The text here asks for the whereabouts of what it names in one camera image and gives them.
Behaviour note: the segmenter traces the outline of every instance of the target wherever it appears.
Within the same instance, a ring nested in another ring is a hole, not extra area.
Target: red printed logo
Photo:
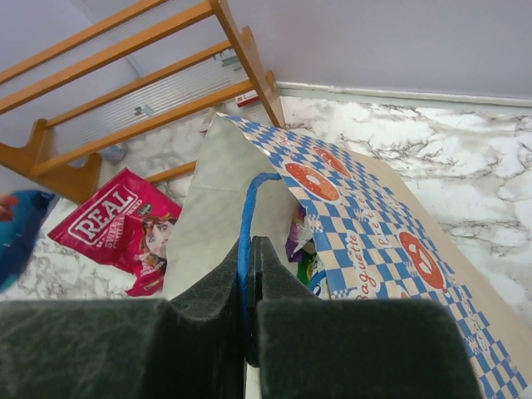
[[[285,161],[283,168],[306,190],[330,203],[341,201],[340,192],[318,171],[292,161]]]
[[[399,233],[399,241],[421,278],[431,287],[446,293],[446,280],[441,273],[440,267],[420,240],[406,231],[401,231]]]
[[[117,215],[127,212],[138,198],[125,186],[116,185],[77,218],[68,233],[85,244],[94,245],[106,232],[106,226]]]

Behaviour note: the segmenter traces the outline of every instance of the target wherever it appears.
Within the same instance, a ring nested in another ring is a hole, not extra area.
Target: black foam
[[[317,299],[281,264],[268,237],[253,237],[249,262],[252,267],[262,271],[262,298]]]
[[[236,255],[171,303],[0,303],[0,397],[243,398]]]
[[[454,320],[426,300],[264,300],[263,399],[481,398]]]

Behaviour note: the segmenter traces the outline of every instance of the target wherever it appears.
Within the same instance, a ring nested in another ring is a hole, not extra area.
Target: snack packet
[[[166,243],[181,207],[146,180],[124,169],[48,235],[99,264],[111,264],[137,280],[131,297],[162,287]]]

